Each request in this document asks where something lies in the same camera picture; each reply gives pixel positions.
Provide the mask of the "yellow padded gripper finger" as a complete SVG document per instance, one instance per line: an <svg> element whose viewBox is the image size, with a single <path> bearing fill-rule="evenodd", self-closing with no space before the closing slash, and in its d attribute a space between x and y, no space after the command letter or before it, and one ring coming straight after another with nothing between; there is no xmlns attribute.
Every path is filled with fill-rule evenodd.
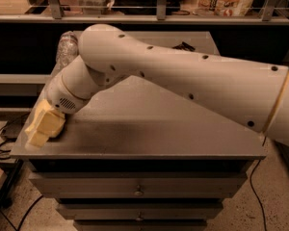
<svg viewBox="0 0 289 231"><path fill-rule="evenodd" d="M28 137L26 142L27 146L42 147L49 139L49 136L42 132L40 128L42 119L46 113L50 111L51 106L43 99L37 105L34 111L34 118L30 125L25 129L25 133Z"/></svg>
<svg viewBox="0 0 289 231"><path fill-rule="evenodd" d="M42 110L36 120L36 129L50 138L56 138L61 133L65 122L64 114Z"/></svg>

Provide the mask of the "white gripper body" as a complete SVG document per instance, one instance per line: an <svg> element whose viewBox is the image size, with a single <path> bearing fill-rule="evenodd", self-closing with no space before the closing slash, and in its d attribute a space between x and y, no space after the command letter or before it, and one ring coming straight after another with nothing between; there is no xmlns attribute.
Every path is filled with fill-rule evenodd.
<svg viewBox="0 0 289 231"><path fill-rule="evenodd" d="M63 74L58 73L48 83L45 90L45 98L56 110L72 115L87 105L87 101L71 94L63 81Z"/></svg>

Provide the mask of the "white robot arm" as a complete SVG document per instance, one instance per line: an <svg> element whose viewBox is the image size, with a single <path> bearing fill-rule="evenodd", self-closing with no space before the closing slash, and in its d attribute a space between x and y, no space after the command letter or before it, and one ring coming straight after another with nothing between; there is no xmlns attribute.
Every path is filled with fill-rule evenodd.
<svg viewBox="0 0 289 231"><path fill-rule="evenodd" d="M107 24L78 39L78 55L45 90L26 129L42 147L98 92L137 76L289 146L289 67L144 43Z"/></svg>

